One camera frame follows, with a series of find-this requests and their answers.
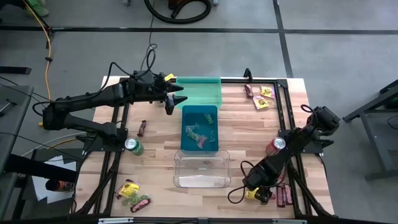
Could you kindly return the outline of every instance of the concrete floor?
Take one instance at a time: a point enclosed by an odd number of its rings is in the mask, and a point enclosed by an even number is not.
[[[149,27],[151,16],[141,0],[125,7],[117,0],[47,0],[51,26]],[[280,0],[286,29],[398,29],[395,0]],[[166,2],[157,9],[167,14]],[[191,3],[181,16],[201,11]],[[36,26],[20,9],[5,7],[3,24]],[[154,27],[175,27],[155,19]],[[203,21],[179,27],[276,29],[272,0],[220,0]],[[149,33],[58,32],[53,39],[49,71],[52,98],[96,91],[109,63],[126,70],[138,69]],[[295,78],[304,78],[311,106],[326,105],[338,116],[347,115],[376,96],[398,75],[397,35],[286,35]],[[255,77],[285,78],[278,34],[153,33],[159,45],[156,72],[178,76],[240,77],[246,67]],[[0,31],[0,62],[27,66],[32,73],[3,75],[32,85],[47,95],[44,82],[45,38],[42,32]],[[92,110],[76,115],[93,117]],[[29,110],[20,134],[45,142],[73,131],[44,131],[40,117]],[[397,223],[398,179],[366,182],[363,175],[379,170],[363,125],[341,123],[325,150],[328,184],[335,213],[343,218]],[[35,145],[18,140],[15,154]]]

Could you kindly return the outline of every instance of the green soda can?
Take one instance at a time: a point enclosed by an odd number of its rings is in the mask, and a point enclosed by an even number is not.
[[[128,151],[131,151],[136,156],[140,156],[144,153],[144,146],[138,141],[138,139],[128,138],[124,142],[124,146]]]

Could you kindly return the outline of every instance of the clear plastic bin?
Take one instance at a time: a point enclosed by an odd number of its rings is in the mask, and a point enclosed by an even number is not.
[[[174,161],[176,187],[220,188],[231,184],[227,151],[178,151]]]

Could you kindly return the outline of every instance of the teal plastic bin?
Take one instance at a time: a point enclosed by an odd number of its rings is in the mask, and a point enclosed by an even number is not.
[[[185,105],[214,105],[219,109],[223,103],[220,77],[177,77],[175,84],[184,87],[175,94],[188,97],[177,105],[180,110]]]

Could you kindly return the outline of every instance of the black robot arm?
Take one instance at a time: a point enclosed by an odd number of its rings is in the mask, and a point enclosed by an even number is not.
[[[263,158],[243,179],[244,186],[249,190],[259,187],[255,197],[263,204],[270,199],[272,192],[269,188],[277,185],[278,177],[290,158],[300,154],[308,143],[320,136],[329,136],[338,128],[339,117],[326,106],[316,107],[307,112],[312,113],[307,119],[307,125],[303,128],[294,128],[286,134],[284,136],[286,146],[275,156]],[[302,188],[305,187],[305,184],[299,184],[299,186]]]
[[[183,87],[164,80],[165,75],[147,72],[140,77],[130,77],[117,84],[103,88],[96,93],[59,98],[50,102],[43,110],[43,127],[47,130],[63,128],[96,133],[102,138],[117,139],[118,130],[114,123],[99,124],[77,118],[70,113],[97,106],[123,106],[126,103],[164,101],[166,113],[171,115],[174,106],[186,100],[186,96],[169,96],[167,93],[183,90]]]

